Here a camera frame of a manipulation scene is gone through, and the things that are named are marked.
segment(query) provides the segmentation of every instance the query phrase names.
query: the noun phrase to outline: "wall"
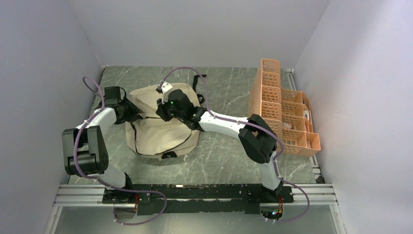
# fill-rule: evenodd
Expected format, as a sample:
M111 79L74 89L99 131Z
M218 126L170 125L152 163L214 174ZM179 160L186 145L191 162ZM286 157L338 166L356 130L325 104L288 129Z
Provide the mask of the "wall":
M69 0L104 65L296 65L329 0Z
M411 233L413 3L332 0L295 68L348 233Z
M61 133L88 114L101 77L64 1L0 2L1 233L43 233L63 168Z

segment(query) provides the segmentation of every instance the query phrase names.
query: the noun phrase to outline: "canvas bag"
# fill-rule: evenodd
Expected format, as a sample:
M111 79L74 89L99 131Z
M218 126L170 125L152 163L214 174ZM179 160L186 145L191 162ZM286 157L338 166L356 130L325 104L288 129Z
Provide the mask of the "canvas bag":
M202 95L196 94L193 87L185 83L172 83L173 89L181 89L194 106L204 101ZM129 100L140 109L140 119L127 122L126 143L132 151L149 158L159 160L189 154L197 145L199 131L191 130L179 120L173 118L163 121L156 113L156 101L162 94L156 91L157 85L137 89L129 93Z

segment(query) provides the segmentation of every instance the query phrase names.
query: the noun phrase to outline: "green marble table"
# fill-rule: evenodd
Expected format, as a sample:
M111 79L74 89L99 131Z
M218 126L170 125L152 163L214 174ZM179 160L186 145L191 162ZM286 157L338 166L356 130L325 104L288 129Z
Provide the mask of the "green marble table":
M127 92L150 85L160 80L173 67L123 67L107 66L100 85L118 85ZM239 67L197 67L207 74L211 110L236 117L245 117L248 112L248 97L257 69ZM194 72L178 70L172 73L168 82L192 83ZM291 89L282 71L282 87ZM202 82L198 82L197 93L205 94ZM92 109L100 101L94 100ZM110 163L129 174L133 183L141 184L223 184L259 183L260 171L250 160L238 139L218 133L206 132L199 136L198 146L183 157L162 161L134 154L125 141L125 125L113 125L104 136ZM293 183L315 183L310 159L302 156L283 154L278 159L281 175ZM72 176L72 184L92 184L87 180Z

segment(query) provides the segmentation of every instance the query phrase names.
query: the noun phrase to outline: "purple cable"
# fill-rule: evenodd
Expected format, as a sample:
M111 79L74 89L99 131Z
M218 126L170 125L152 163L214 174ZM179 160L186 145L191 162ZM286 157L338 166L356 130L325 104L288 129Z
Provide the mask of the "purple cable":
M92 89L90 88L90 86L86 83L86 79L90 80L90 81L97 87L97 90L98 90L98 93L99 93L99 95L100 95L100 98L102 99L102 107L99 109L99 111L103 111L103 110L105 109L105 99L103 98L102 89L101 89L100 86L96 83L96 81L90 79L89 77L84 77L84 78L83 78L83 83L88 87L88 89L92 90ZM80 168L80 166L79 166L79 162L77 161L77 146L79 145L80 135L81 135L82 131L86 128L86 126L88 125L88 123L90 123L98 114L99 114L99 112L95 112L93 115L91 115L91 116L85 121L85 123L82 124L82 126L81 126L80 129L79 129L79 132L77 132L76 139L75 139L75 146L74 146L74 148L73 148L73 159L74 159L74 162L75 162L76 170L77 170L77 172L79 172L79 174L80 174L82 177L84 177L84 178L87 178L87 179L96 179L96 180L97 180L99 183L101 183L102 185L104 185L104 186L106 186L106 187L109 187L109 188L113 188L113 189L119 190L119 191L123 191L123 192L127 192L127 193L134 193L134 194L138 194L138 193L153 193L153 194L159 194L159 195L161 195L161 196L165 199L165 203L164 203L164 206L163 206L161 212L159 212L157 215L155 215L154 217L152 217L152 218L150 218L150 219L148 219L148 220L146 220L146 221L139 222L139 223L124 223L124 222L121 222L121 221L117 220L117 219L116 219L116 216L115 216L115 214L114 214L114 212L113 212L114 221L117 222L117 223L119 223L119 224L122 224L122 225L134 226L134 225L140 225L140 224L144 224L144 223L151 222L152 220L154 220L154 219L156 219L157 217L159 217L159 216L165 211L165 209L166 209L166 207L167 207L167 197L165 196L165 194L163 194L163 193L161 193L161 192L158 192L158 191L150 191L150 190L129 190L129 189L118 188L118 187L115 187L115 186L112 186L112 185L106 183L105 181L103 181L103 180L101 180L101 179L99 179L99 178L97 178L97 177L93 177L93 176L88 176L88 175L86 175L86 174L82 171L82 169Z
M199 75L199 77L202 79L202 83L204 83L204 86L205 86L206 109L207 109L208 113L209 113L211 116L214 116L214 117L217 118L217 119L222 119L222 120L229 121L229 122L234 122L234 123L241 123L241 124L245 124L245 125L249 125L249 126L251 126L251 127L257 128L257 129L259 129L259 130L267 133L268 135L272 136L272 137L280 144L281 150L280 150L278 153L275 154L275 156L274 156L274 161L273 161L275 174L278 176L278 170L277 170L277 166L276 166L275 160L276 160L277 157L280 156L280 155L282 154L282 152L284 151L284 144L283 144L283 142L280 141L280 139L278 139L278 137L277 137L275 134L273 134L272 132L270 132L269 130L267 130L267 129L261 127L261 126L258 126L258 125L256 125L256 124L249 123L249 122L244 122L244 121L238 121L238 122L237 122L237 121L234 120L234 119L225 118L225 117L221 117L221 116L219 116L219 115L213 114L213 113L211 112L210 108L209 108L207 83L205 82L205 78L202 76L202 74L201 74L200 72L198 72L197 70L193 69L192 67L177 67L177 68L173 69L172 71L170 71L170 72L164 77L164 79L161 81L161 83L160 83L159 86L158 86L158 90L161 90L162 84L165 82L165 80L168 78L168 76L169 76L172 72L174 72L174 71L176 71L176 70L178 70L178 69L190 69L190 70L194 71L195 73L197 73L197 74ZM294 188L299 189L299 190L304 194L305 198L307 199L307 207L305 208L304 212L302 212L301 214L299 214L298 216L296 216L296 217L294 217L294 218L277 221L278 223L286 223L286 222L294 221L294 220L299 219L299 218L301 218L302 216L304 216L304 215L307 213L308 209L310 208L310 199L308 198L307 193L305 193L305 191L304 191L302 188L300 188L299 186L297 186L296 184L290 183L290 182L284 180L283 178L280 178L280 180L281 180L282 182L286 183L286 184L289 184L289 185L293 186Z

